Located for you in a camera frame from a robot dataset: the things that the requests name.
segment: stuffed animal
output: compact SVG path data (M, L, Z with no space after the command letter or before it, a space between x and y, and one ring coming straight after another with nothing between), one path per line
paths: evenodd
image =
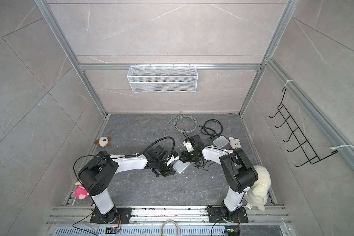
M110 143L109 141L111 140L111 137L108 136L108 137L101 137L100 139L94 141L94 145L99 145L101 147L104 147L104 146L110 146Z
M88 191L81 185L80 182L76 182L75 186L78 186L77 189L75 190L75 197L82 200L84 198L87 198L89 196Z
M234 139L233 137L229 137L228 139L230 140L232 149L241 148L240 139Z
M271 186L271 178L268 170L260 165L254 166L258 174L258 180L254 182L253 186L245 195L245 200L260 209L265 210L265 205L268 201L268 190Z

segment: pink plush toy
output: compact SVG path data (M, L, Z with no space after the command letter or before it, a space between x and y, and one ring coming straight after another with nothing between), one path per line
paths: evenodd
M78 186L77 189L75 190L75 197L76 198L84 199L89 196L88 191L85 190L85 188L81 185L80 182L76 182L75 185Z

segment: robotic arm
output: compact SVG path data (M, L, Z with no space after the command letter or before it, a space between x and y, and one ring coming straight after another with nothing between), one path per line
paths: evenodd
M214 161L223 168L230 187L220 211L224 219L231 219L239 212L246 192L258 179L257 172L242 149L224 150L214 146L203 147L203 143L199 141L198 136L194 142L195 156ZM162 176L173 175L175 172L169 165L171 158L178 159L178 154L175 151L167 154L161 146L131 157L110 155L106 151L101 151L79 171L78 178L95 202L99 210L95 214L100 215L100 221L111 223L115 219L117 209L107 187L114 174L127 170L155 168Z

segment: black hook rack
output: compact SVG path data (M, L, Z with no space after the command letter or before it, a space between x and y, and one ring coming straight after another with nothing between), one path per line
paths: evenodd
M320 158L320 157L317 155L316 151L313 149L312 145L310 144L310 142L309 142L308 139L306 138L306 136L305 136L305 134L303 133L303 131L300 129L299 125L297 125L296 121L295 121L294 118L291 116L290 112L289 112L289 111L287 110L287 108L283 105L283 98L285 97L285 94L286 94L286 88L285 88L285 87L282 89L282 92L283 92L283 97L282 97L282 100L281 100L281 102L280 102L280 104L279 104L279 106L278 106L278 111L277 111L277 113L276 113L274 116L269 116L269 117L270 117L270 118L274 118L278 113L280 113L280 115L283 117L284 121L283 121L283 123L282 123L280 126L278 126L278 127L277 127L277 126L274 126L274 127L275 127L275 128L280 128L284 123L286 123L286 124L288 125L288 127L290 128L290 130L291 130L291 134L290 134L290 136L288 137L287 141L283 140L283 142L287 143L287 142L291 139L291 136L293 135L293 136L295 137L297 143L299 144L299 146L297 146L294 150L292 150L292 151L288 151L288 150L287 150L287 151L288 151L289 153L292 153L293 151L297 150L298 148L301 148L302 151L303 151L303 153L304 153L304 155L305 155L306 158L308 159L308 161L306 161L305 163L303 163L303 164L301 164L301 165L295 165L295 166L296 166L296 167L301 167L302 165L304 165L304 164L306 164L306 163L308 163L308 162L309 162L311 165L313 165L313 164L315 164L315 163L318 163L318 162L324 160L325 158L330 157L331 155L334 155L334 154L338 153L337 150L332 151L329 155L327 155L327 156L324 157L324 158ZM287 117L287 118L285 118L285 116L284 116L284 115L282 114L282 112L280 111L282 108L284 108L284 109L286 110L286 112L288 113L288 117ZM296 125L296 127L297 127L296 129L293 130L293 129L291 128L291 126L290 126L289 123L287 122L288 119L293 120L293 122L295 123L295 125ZM296 137L296 135L295 135L295 131L297 131L297 130L299 130L299 131L302 133L303 137L304 137L304 142L302 142L302 143L299 141L299 139L297 139L297 137ZM313 153L315 154L315 156L314 156L313 158L309 158L309 157L307 156L307 153L305 152L304 148L302 147L302 145L305 144L305 143L307 143L307 144L309 145L309 147L311 147Z

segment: black mounting plate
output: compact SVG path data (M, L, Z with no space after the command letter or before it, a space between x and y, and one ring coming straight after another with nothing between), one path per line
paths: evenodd
M121 223L128 224L130 222L132 208L117 208L117 210L111 210L107 214L105 214L106 219L114 219L112 222L105 222L102 214L100 213L98 208L95 208L92 217L90 218L90 223L98 223L98 224L117 224L118 214L121 216Z
M210 223L238 223L239 219L237 217L240 218L240 223L248 223L248 214L246 213L245 208L241 207L238 211L237 214L234 214L233 216L231 216L230 218L226 219L226 221L224 220L219 220L223 218L223 215L220 211L220 207L209 207L207 209L208 212L208 219L210 221Z

